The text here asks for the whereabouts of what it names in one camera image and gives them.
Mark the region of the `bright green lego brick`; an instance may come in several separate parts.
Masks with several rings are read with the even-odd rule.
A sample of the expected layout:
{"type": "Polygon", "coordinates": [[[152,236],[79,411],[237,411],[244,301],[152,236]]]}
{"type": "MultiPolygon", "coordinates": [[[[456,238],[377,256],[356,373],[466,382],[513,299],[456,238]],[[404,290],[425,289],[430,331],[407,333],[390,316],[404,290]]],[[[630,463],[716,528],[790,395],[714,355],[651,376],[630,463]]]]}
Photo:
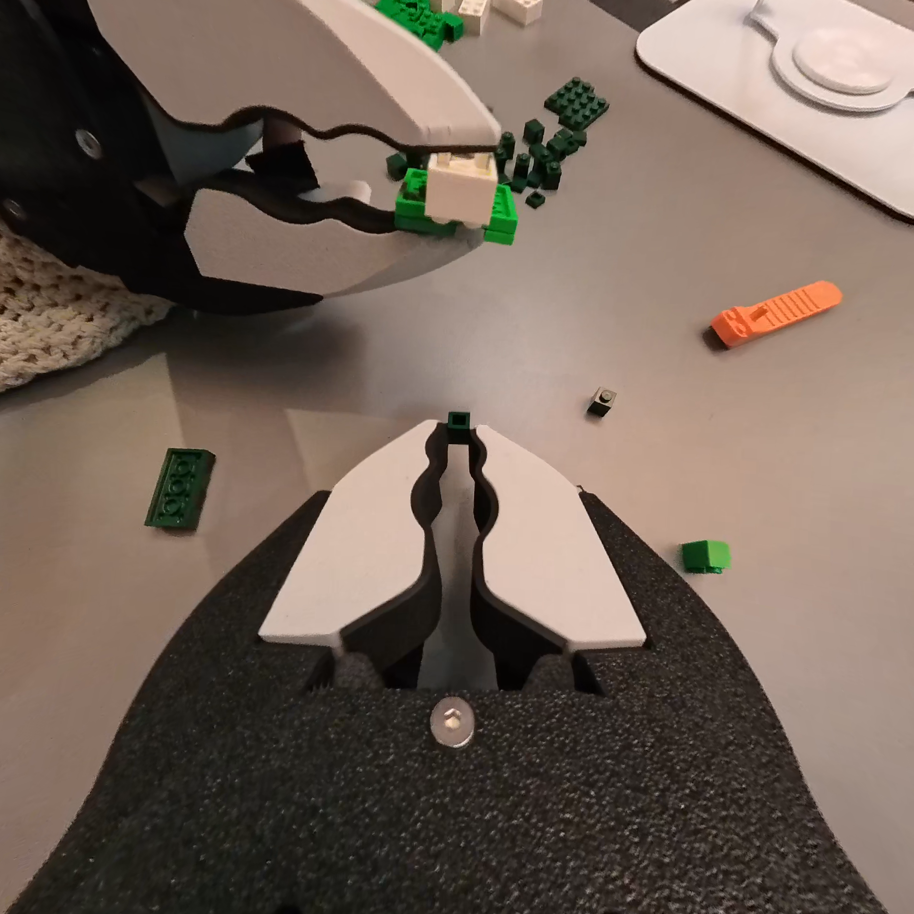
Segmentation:
{"type": "Polygon", "coordinates": [[[732,555],[727,542],[698,540],[680,545],[684,570],[692,574],[721,574],[732,567],[732,555]]]}

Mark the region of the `white flat pad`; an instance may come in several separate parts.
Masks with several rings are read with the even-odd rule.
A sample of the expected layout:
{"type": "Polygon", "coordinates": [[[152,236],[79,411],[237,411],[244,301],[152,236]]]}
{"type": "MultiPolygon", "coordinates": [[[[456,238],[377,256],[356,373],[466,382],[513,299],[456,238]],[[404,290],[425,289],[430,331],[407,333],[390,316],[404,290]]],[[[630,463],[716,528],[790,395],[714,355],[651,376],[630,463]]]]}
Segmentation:
{"type": "Polygon", "coordinates": [[[636,56],[707,103],[894,216],[912,221],[912,93],[876,113],[824,108],[771,68],[771,40],[745,22],[756,2],[686,2],[645,29],[636,56]]]}

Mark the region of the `green white lego assembly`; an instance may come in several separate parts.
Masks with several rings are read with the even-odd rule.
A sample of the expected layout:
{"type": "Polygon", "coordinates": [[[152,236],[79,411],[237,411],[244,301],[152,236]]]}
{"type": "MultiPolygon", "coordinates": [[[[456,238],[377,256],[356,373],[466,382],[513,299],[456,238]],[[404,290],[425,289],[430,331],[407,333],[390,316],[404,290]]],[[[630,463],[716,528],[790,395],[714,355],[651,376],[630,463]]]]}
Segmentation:
{"type": "Polygon", "coordinates": [[[514,244],[518,216],[514,195],[493,153],[435,153],[406,166],[391,156],[402,180],[394,208],[397,229],[434,237],[454,237],[457,229],[480,229],[484,241],[514,244]]]}

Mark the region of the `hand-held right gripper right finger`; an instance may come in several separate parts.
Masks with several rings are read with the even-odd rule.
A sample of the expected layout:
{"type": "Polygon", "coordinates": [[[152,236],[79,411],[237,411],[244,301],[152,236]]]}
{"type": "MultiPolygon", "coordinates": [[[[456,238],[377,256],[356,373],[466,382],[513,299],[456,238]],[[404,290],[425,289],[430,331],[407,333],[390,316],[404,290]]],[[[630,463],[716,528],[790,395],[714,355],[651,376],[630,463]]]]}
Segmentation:
{"type": "Polygon", "coordinates": [[[645,646],[577,486],[489,426],[478,425],[471,440],[483,607],[570,654],[645,646]]]}

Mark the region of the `dark green oblong lego plate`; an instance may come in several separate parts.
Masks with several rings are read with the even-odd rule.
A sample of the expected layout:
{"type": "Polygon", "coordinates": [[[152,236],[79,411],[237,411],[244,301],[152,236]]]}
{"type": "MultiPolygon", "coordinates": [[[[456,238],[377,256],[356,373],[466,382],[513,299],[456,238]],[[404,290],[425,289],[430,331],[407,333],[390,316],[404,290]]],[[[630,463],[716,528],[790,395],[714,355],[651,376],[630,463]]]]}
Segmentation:
{"type": "Polygon", "coordinates": [[[196,531],[215,464],[211,451],[168,448],[144,525],[196,531]]]}

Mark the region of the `orange brick separator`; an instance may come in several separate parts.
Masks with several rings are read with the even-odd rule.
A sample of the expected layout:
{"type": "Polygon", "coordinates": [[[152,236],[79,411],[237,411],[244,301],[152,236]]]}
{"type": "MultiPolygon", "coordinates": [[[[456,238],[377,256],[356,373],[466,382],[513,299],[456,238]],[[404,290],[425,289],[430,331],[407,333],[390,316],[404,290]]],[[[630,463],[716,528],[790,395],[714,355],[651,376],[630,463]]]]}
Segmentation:
{"type": "Polygon", "coordinates": [[[726,348],[734,349],[823,314],[842,301],[834,283],[817,280],[748,307],[725,310],[713,318],[710,330],[726,348]]]}

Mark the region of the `pile of dark green bricks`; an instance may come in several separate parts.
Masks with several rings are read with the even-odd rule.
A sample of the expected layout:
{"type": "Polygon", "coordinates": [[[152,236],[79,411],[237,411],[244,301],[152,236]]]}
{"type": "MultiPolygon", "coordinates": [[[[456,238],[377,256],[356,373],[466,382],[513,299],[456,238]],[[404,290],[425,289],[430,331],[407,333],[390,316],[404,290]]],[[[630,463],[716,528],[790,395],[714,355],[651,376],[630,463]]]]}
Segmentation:
{"type": "MultiPolygon", "coordinates": [[[[587,140],[586,131],[571,131],[559,125],[559,130],[549,139],[545,140],[544,125],[539,120],[530,120],[525,124],[522,149],[517,150],[517,140],[511,132],[502,135],[496,151],[498,170],[509,184],[512,191],[524,191],[532,186],[534,177],[545,180],[546,171],[551,163],[560,163],[564,158],[577,150],[577,147],[587,140]]],[[[391,166],[388,162],[391,156],[403,156],[406,166],[419,166],[421,157],[427,158],[430,154],[395,152],[386,158],[387,176],[392,180],[402,180],[402,171],[399,165],[391,166]]]]}

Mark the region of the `person's left forearm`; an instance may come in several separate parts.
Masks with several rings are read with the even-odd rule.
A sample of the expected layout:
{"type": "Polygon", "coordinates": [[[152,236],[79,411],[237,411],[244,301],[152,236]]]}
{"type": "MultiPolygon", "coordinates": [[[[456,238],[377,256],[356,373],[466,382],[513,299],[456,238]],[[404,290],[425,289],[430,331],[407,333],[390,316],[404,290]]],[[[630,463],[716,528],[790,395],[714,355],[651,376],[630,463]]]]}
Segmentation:
{"type": "Polygon", "coordinates": [[[95,360],[173,308],[118,278],[68,267],[2,227],[1,391],[95,360]]]}

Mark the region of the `dark green square lego plate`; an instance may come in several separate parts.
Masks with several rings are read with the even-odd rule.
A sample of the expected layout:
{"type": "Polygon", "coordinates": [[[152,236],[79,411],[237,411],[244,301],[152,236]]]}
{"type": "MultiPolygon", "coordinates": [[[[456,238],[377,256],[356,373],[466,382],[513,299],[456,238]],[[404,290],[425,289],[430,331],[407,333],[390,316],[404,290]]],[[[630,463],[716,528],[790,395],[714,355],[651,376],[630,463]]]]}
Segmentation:
{"type": "Polygon", "coordinates": [[[587,131],[609,110],[610,103],[598,95],[591,82],[573,77],[545,99],[544,108],[557,117],[561,127],[587,131]]]}

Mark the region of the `white plastic disc part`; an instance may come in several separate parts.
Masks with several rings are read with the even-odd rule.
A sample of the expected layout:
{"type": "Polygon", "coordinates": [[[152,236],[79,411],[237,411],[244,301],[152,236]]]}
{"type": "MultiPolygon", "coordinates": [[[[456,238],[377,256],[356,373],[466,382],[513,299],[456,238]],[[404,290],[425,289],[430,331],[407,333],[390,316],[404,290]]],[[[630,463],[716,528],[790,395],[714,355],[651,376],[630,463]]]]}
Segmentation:
{"type": "Polygon", "coordinates": [[[913,90],[913,32],[853,2],[759,1],[745,22],[771,40],[771,68],[824,108],[876,113],[913,90]]]}

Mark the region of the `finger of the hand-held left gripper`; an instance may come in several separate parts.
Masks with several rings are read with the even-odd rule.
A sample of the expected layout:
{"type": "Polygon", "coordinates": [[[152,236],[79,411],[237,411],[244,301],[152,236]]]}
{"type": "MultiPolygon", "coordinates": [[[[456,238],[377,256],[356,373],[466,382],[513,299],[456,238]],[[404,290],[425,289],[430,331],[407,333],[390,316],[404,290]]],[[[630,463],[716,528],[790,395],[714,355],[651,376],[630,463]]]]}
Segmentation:
{"type": "Polygon", "coordinates": [[[371,185],[349,180],[292,193],[231,170],[198,189],[185,240],[209,279],[323,298],[375,290],[446,266],[483,245],[484,231],[403,231],[372,205],[371,185]]]}
{"type": "Polygon", "coordinates": [[[89,1],[141,86],[179,187],[231,168],[269,117],[319,140],[493,152],[501,128],[434,50],[364,2],[89,1]]]}

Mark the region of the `bright green lego plate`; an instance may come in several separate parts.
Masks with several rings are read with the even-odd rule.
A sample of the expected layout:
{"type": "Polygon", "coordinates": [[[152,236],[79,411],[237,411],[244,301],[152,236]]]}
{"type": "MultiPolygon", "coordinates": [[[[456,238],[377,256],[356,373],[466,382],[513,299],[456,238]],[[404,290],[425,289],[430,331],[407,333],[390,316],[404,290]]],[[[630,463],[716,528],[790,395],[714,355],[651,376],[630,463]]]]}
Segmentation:
{"type": "Polygon", "coordinates": [[[463,19],[456,1],[376,1],[381,15],[402,26],[423,44],[438,52],[445,43],[463,37],[463,19]]]}

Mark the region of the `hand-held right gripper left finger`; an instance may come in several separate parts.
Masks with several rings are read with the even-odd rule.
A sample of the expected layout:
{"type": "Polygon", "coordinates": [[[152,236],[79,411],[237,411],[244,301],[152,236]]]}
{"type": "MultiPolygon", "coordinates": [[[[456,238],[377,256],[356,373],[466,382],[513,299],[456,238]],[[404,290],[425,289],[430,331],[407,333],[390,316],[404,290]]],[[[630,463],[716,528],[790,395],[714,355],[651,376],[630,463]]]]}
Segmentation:
{"type": "Polygon", "coordinates": [[[353,646],[371,618],[433,582],[444,425],[426,419],[330,491],[258,630],[269,643],[353,646]]]}

